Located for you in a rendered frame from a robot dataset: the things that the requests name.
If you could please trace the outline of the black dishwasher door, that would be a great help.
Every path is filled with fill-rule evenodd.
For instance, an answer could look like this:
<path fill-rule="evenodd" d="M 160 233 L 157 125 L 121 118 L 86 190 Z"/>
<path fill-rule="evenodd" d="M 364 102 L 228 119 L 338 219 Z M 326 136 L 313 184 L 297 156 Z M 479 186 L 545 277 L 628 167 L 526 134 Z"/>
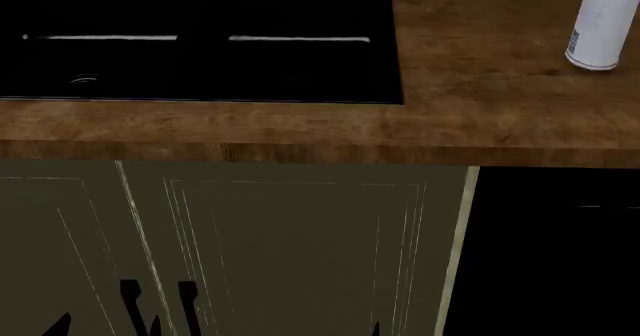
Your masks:
<path fill-rule="evenodd" d="M 482 167 L 444 336 L 640 336 L 640 169 Z"/>

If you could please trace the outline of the pale cabinet side panel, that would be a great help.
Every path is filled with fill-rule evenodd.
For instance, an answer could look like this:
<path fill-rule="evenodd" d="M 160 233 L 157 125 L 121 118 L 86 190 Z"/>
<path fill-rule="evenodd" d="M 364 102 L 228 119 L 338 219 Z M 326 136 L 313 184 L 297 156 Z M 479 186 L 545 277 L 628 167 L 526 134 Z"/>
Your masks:
<path fill-rule="evenodd" d="M 456 273 L 458 270 L 461 252 L 463 248 L 465 233 L 467 230 L 468 220 L 472 209 L 472 203 L 477 185 L 480 167 L 470 166 L 467 168 L 463 193 L 458 209 L 456 227 L 454 230 L 453 242 L 451 245 L 449 262 L 446 269 L 446 275 L 443 284 L 442 296 L 440 300 L 437 320 L 434 328 L 434 336 L 443 336 L 446 318 L 451 302 L 453 288 L 455 284 Z"/>

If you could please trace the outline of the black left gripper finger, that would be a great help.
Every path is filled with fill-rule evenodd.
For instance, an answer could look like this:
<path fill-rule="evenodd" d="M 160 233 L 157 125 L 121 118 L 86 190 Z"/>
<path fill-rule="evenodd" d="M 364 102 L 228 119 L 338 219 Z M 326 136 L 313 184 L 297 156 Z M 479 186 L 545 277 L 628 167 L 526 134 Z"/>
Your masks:
<path fill-rule="evenodd" d="M 138 281 L 122 279 L 119 283 L 120 295 L 137 336 L 149 336 L 143 317 L 137 305 L 142 290 Z"/>
<path fill-rule="evenodd" d="M 178 291 L 182 303 L 182 308 L 188 324 L 191 336 L 201 336 L 198 315 L 195 308 L 195 301 L 198 296 L 197 284 L 195 281 L 179 281 Z"/>

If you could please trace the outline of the wide olive cabinet door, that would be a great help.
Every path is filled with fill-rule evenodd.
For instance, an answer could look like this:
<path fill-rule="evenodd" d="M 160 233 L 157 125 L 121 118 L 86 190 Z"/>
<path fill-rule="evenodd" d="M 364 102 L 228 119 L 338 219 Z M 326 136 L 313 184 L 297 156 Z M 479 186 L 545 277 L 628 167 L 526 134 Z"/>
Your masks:
<path fill-rule="evenodd" d="M 120 162 L 177 336 L 434 336 L 466 167 Z"/>

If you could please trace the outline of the white spray can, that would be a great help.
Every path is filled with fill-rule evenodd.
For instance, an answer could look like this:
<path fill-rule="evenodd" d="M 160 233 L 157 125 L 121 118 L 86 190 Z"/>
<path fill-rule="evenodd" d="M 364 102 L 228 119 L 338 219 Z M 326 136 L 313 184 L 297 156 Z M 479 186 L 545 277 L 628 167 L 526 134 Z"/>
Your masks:
<path fill-rule="evenodd" d="M 582 0 L 566 59 L 590 71 L 616 68 L 638 5 L 640 0 Z"/>

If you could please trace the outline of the black double basin sink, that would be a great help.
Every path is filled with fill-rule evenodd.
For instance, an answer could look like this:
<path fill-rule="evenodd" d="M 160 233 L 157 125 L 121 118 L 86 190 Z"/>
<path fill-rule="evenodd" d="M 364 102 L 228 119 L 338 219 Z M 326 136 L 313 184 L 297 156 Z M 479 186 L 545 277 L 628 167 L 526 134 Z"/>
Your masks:
<path fill-rule="evenodd" d="M 0 100 L 401 104 L 391 0 L 0 0 Z"/>

